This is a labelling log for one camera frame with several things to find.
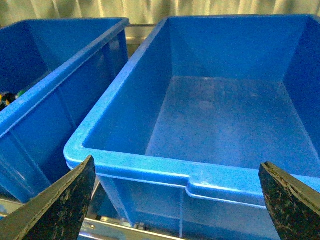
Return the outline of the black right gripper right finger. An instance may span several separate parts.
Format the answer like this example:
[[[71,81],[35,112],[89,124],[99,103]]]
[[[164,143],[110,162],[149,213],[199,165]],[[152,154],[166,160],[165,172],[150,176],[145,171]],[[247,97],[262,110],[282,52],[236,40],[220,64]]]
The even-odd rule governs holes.
[[[282,240],[320,238],[320,193],[271,162],[258,172],[267,211]]]

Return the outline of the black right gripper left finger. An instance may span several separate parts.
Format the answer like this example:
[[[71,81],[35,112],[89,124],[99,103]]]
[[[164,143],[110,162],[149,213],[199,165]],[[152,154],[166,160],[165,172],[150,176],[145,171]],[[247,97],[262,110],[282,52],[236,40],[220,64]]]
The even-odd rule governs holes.
[[[0,221],[2,240],[76,240],[96,181],[95,160],[80,165]]]

